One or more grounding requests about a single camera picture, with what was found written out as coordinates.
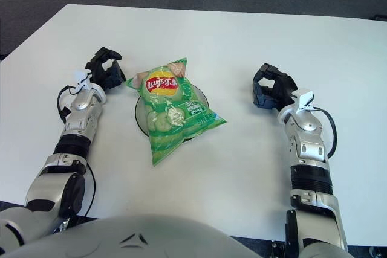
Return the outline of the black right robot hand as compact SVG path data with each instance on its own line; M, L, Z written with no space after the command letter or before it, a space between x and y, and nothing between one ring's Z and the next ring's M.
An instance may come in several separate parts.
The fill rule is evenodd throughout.
M262 79L273 80L272 87L260 85ZM264 63L256 72L253 83L253 104L258 108L276 109L278 112L294 103L292 92L298 90L294 80L277 67Z

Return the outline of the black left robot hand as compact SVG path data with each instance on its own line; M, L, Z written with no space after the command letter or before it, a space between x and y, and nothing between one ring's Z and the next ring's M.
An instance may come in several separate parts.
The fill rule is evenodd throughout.
M122 56L118 52L101 47L85 66L91 74L91 83L99 85L104 91L124 83L126 77L119 66L119 60L122 60Z

